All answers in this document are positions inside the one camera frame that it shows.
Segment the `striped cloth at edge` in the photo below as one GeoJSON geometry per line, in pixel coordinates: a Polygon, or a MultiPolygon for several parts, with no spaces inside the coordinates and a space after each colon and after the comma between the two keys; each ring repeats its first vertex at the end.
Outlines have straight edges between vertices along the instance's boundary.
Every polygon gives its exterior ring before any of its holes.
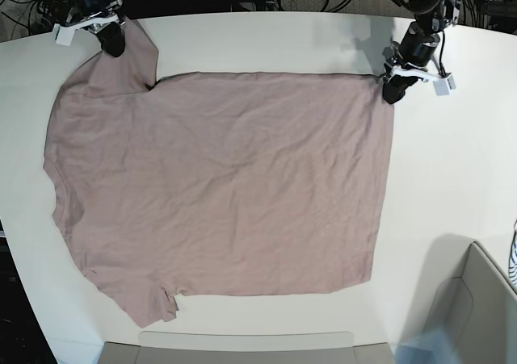
{"type": "Polygon", "coordinates": [[[514,224],[514,234],[509,252],[508,278],[514,288],[517,288],[517,224],[514,224]]]}

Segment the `grey cardboard box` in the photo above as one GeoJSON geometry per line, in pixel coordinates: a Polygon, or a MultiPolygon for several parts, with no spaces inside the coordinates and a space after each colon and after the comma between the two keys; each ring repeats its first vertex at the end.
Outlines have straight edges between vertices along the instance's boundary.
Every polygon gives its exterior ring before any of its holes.
{"type": "Polygon", "coordinates": [[[100,363],[394,363],[386,343],[356,345],[350,332],[208,335],[144,331],[135,345],[107,342],[100,363]]]}
{"type": "Polygon", "coordinates": [[[461,363],[516,362],[516,289],[477,242],[437,290],[424,332],[434,328],[455,336],[461,363]]]}

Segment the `blue translucent bag corner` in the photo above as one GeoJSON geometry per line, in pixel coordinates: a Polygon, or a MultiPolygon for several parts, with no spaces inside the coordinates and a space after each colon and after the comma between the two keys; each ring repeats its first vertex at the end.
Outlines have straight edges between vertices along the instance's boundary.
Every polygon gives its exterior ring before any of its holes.
{"type": "Polygon", "coordinates": [[[434,328],[394,348],[394,360],[401,364],[461,363],[456,340],[445,328],[434,328]]]}

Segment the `pink T-shirt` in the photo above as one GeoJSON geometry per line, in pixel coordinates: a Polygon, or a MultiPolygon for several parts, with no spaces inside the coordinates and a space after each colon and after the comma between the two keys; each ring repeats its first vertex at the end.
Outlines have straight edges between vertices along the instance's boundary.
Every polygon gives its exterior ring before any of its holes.
{"type": "Polygon", "coordinates": [[[61,86],[44,170],[74,264],[140,327],[176,295],[327,294],[371,278],[394,110],[372,75],[185,73],[128,22],[61,86]]]}

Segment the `grey cardboard box bottom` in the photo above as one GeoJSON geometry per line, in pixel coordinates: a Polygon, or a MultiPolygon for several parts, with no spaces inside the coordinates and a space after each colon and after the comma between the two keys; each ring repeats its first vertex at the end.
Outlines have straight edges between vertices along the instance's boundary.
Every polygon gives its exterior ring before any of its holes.
{"type": "Polygon", "coordinates": [[[356,345],[350,332],[208,335],[144,331],[135,345],[107,342],[100,363],[394,363],[386,343],[356,345]]]}

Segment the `grey cardboard box right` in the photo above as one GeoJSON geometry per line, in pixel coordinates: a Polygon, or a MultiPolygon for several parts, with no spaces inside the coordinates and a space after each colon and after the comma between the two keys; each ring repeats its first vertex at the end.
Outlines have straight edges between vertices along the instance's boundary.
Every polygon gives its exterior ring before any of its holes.
{"type": "Polygon", "coordinates": [[[516,362],[516,289],[477,242],[437,290],[424,332],[434,328],[455,336],[461,363],[516,362]]]}

